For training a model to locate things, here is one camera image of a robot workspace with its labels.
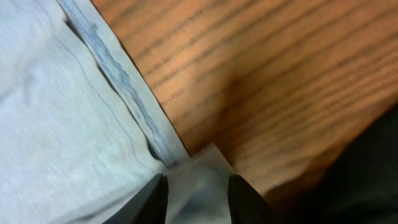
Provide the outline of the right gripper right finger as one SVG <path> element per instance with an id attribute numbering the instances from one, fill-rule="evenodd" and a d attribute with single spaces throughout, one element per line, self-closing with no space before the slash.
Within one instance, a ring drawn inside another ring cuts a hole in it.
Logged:
<path id="1" fill-rule="evenodd" d="M 264 198 L 240 175 L 228 179 L 228 206 L 232 224 L 285 224 Z"/>

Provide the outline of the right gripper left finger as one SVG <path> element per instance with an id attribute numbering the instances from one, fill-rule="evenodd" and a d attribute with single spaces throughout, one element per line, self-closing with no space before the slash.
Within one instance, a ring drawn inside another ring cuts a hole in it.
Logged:
<path id="1" fill-rule="evenodd" d="M 156 174 L 103 224 L 165 224 L 168 195 L 167 176 Z"/>

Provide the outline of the light blue printed t-shirt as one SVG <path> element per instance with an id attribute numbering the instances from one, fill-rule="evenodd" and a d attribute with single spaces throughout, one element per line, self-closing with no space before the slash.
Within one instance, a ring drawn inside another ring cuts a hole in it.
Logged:
<path id="1" fill-rule="evenodd" d="M 1 2 L 2 223 L 103 223 L 156 174 L 165 223 L 230 223 L 231 173 L 187 154 L 91 2 Z"/>

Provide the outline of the black Nike garment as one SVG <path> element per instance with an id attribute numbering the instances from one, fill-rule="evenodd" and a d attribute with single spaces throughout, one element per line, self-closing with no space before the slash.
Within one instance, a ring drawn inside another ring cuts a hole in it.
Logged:
<path id="1" fill-rule="evenodd" d="M 397 107 L 343 151 L 289 223 L 397 224 Z"/>

